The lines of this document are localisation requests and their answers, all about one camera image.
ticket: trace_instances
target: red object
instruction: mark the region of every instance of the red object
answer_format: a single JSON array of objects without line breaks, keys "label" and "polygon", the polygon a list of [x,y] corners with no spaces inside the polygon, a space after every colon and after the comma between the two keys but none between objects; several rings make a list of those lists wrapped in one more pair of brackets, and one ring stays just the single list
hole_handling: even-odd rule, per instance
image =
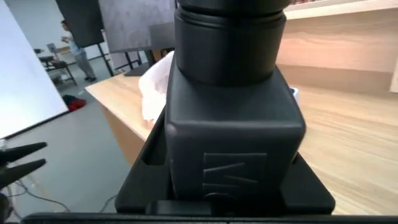
[{"label": "red object", "polygon": [[73,100],[73,101],[69,102],[68,109],[69,109],[69,111],[72,112],[79,108],[84,107],[85,105],[86,105],[86,100],[81,100],[81,99]]}]

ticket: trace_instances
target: black mount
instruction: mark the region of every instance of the black mount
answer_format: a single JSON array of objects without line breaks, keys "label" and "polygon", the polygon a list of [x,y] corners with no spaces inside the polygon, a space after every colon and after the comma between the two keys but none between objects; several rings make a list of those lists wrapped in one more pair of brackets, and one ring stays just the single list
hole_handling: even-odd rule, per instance
[{"label": "black mount", "polygon": [[293,161],[272,200],[225,205],[174,200],[164,131],[164,111],[157,120],[136,163],[115,200],[118,213],[147,215],[200,215],[264,217],[281,215],[327,215],[335,200],[300,154]]}]

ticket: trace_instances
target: person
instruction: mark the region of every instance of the person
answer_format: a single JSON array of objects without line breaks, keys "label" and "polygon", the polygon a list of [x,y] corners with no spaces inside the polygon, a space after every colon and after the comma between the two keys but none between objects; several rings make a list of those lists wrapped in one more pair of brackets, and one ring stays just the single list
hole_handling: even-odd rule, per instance
[{"label": "person", "polygon": [[[70,32],[68,24],[65,20],[63,20],[61,22],[61,24],[62,24],[62,28],[65,31]],[[86,51],[83,48],[78,47],[76,45],[75,41],[73,40],[72,34],[70,34],[70,36],[68,36],[68,37],[67,36],[61,37],[61,41],[69,44],[70,52],[75,56],[77,65],[86,74],[85,80],[89,81],[89,82],[95,81],[97,78],[95,77],[93,68],[91,67],[91,65],[87,59]]]}]

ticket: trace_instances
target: wooden table surface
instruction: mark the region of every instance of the wooden table surface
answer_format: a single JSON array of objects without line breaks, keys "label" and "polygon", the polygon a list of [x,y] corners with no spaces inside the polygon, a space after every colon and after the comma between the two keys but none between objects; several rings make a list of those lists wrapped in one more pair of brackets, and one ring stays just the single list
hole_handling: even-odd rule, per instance
[{"label": "wooden table surface", "polygon": [[[306,85],[299,75],[332,77],[336,70],[280,68],[300,90],[307,133],[299,151],[336,199],[334,214],[397,214],[398,95],[333,89],[328,81],[328,88]],[[148,137],[137,77],[118,75],[87,90],[141,139]]]}]

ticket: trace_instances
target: white plastic bag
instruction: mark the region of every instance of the white plastic bag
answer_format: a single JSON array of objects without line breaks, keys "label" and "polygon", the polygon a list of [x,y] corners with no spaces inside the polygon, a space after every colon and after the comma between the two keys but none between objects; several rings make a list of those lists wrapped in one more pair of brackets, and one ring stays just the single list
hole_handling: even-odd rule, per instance
[{"label": "white plastic bag", "polygon": [[167,84],[173,55],[174,51],[168,53],[139,79],[144,120],[156,122],[166,104]]}]

